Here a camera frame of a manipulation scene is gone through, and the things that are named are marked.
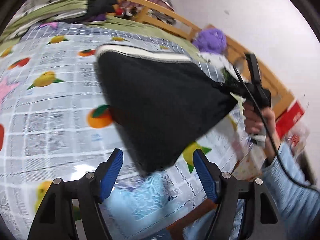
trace human hand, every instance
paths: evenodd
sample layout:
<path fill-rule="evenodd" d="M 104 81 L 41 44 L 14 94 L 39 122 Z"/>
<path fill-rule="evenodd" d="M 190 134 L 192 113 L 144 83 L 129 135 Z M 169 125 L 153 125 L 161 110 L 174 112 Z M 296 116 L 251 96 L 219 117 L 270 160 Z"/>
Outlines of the human hand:
<path fill-rule="evenodd" d="M 251 134 L 251 133 L 259 134 L 261 129 L 263 128 L 263 122 L 261 118 L 255 113 L 254 107 L 250 102 L 248 101 L 244 102 L 243 107 L 244 107 L 243 114 L 246 117 L 246 119 L 244 120 L 245 131 L 248 134 Z M 268 130 L 270 131 L 270 134 L 273 138 L 276 148 L 278 149 L 280 146 L 280 139 L 276 132 L 275 113 L 271 110 L 270 107 L 266 107 L 262 109 L 261 113 L 267 121 Z M 271 145 L 271 142 L 268 136 L 266 138 L 266 146 L 264 148 L 264 152 L 269 162 L 272 162 L 275 157 L 275 152 L 273 150 L 273 147 Z"/>

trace purple bag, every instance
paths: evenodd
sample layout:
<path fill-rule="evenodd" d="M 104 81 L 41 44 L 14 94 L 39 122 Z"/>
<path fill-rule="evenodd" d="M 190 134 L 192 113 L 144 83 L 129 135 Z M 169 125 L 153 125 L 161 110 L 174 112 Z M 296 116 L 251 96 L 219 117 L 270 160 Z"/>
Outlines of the purple bag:
<path fill-rule="evenodd" d="M 200 52 L 222 54 L 227 47 L 227 38 L 219 29 L 207 29 L 199 32 L 192 44 Z"/>

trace bed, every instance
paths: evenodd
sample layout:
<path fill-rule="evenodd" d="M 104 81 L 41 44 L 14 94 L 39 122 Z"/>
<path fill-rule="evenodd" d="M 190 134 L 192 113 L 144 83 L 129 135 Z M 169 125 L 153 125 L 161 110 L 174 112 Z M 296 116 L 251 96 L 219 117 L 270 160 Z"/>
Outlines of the bed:
<path fill-rule="evenodd" d="M 163 228 L 182 228 L 214 208 L 195 170 L 180 156 L 174 166 L 142 178 L 113 123 L 90 119 L 93 109 L 107 104 L 95 76 L 92 50 L 118 38 L 134 46 L 189 55 L 212 79 L 221 73 L 204 62 L 190 43 L 200 28 L 176 13 L 145 0 L 134 21 L 110 17 L 97 25 L 58 23 L 33 25 L 11 52 L 0 59 L 2 86 L 0 123 L 4 142 L 0 151 L 0 214 L 16 239 L 27 239 L 36 212 L 37 191 L 45 181 L 79 179 L 108 159 L 114 148 L 124 152 L 124 164 L 110 197 L 100 205 L 114 239 L 139 239 Z M 188 32 L 147 15 L 156 9 L 184 23 Z M 247 50 L 228 37 L 228 59 L 235 62 Z M 278 117 L 293 95 L 259 62 L 263 85 L 271 90 Z M 248 78 L 247 69 L 243 75 Z M 223 171 L 236 162 L 235 134 L 245 139 L 241 100 L 229 116 L 195 142 Z M 196 215 L 183 219 L 187 214 Z"/>

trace bedspread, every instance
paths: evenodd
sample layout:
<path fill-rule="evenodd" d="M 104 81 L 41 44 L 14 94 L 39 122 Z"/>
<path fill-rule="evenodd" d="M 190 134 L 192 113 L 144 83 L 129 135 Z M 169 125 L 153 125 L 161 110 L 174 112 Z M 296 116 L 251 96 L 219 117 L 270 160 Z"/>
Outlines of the bedspread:
<path fill-rule="evenodd" d="M 33 25 L 0 56 L 0 214 L 17 239 L 27 239 L 42 182 L 79 179 L 106 161 L 114 148 L 124 152 L 124 164 L 110 197 L 100 205 L 114 239 L 137 239 L 165 228 L 206 198 L 186 155 L 143 178 L 112 121 L 105 116 L 92 120 L 92 111 L 108 104 L 95 75 L 93 50 L 120 42 L 188 55 L 160 38 L 58 23 Z M 222 80 L 213 66 L 195 63 L 212 79 Z M 239 113 L 234 109 L 233 118 L 243 125 Z M 231 172 L 236 163 L 234 134 L 234 124 L 226 117 L 193 147 Z"/>

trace wooden bed frame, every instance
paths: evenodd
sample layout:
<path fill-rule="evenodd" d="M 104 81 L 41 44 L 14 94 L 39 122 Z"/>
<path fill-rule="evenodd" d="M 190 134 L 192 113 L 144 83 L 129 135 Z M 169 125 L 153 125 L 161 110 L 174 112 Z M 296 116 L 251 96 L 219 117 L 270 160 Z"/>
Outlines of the wooden bed frame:
<path fill-rule="evenodd" d="M 173 35 L 185 38 L 188 41 L 191 41 L 196 36 L 196 34 L 199 31 L 201 31 L 201 29 L 198 26 L 194 25 L 193 23 L 186 20 L 182 16 L 176 14 L 175 12 L 167 8 L 164 8 L 158 4 L 152 3 L 147 0 L 125 0 L 125 1 L 130 1 L 143 6 L 142 10 L 134 18 L 136 22 L 154 25 Z M 191 30 L 189 32 L 186 32 L 182 29 L 176 28 L 172 25 L 169 25 L 162 21 L 154 19 L 147 14 L 149 9 L 155 9 L 161 13 L 171 16 L 177 21 L 180 21 L 186 26 L 188 26 L 189 29 Z M 214 28 L 214 26 L 208 25 L 206 29 L 207 28 Z M 247 50 L 245 47 L 240 45 L 238 42 L 236 42 L 229 36 L 227 36 L 227 44 L 228 44 L 228 47 L 227 47 L 226 57 L 231 63 L 235 63 L 235 61 L 238 60 L 239 58 L 244 58 L 244 53 L 249 52 L 249 50 Z M 278 118 L 293 102 L 294 95 L 281 83 L 281 81 L 276 77 L 276 75 L 261 60 L 258 59 L 258 63 L 259 63 L 259 68 L 261 72 L 262 85 L 271 91 L 271 96 L 273 99 L 272 108 L 273 108 L 273 111 L 275 112 L 276 118 Z M 247 66 L 245 66 L 242 72 L 242 75 L 246 79 L 250 80 L 250 73 Z"/>

